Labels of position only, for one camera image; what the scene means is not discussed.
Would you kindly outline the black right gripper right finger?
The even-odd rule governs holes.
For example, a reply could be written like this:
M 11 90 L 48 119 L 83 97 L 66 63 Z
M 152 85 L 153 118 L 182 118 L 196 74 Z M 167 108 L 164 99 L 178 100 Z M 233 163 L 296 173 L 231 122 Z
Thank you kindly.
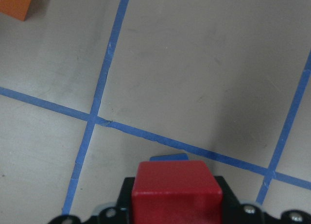
M 215 179 L 223 192 L 221 204 L 222 224 L 237 224 L 241 204 L 222 176 L 215 176 Z

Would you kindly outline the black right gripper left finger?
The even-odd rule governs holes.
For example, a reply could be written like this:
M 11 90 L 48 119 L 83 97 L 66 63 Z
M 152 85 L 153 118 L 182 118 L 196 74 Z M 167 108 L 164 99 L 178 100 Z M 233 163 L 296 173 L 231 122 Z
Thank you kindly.
M 133 224 L 132 190 L 135 177 L 126 177 L 123 181 L 117 202 L 116 209 L 121 218 L 121 224 Z

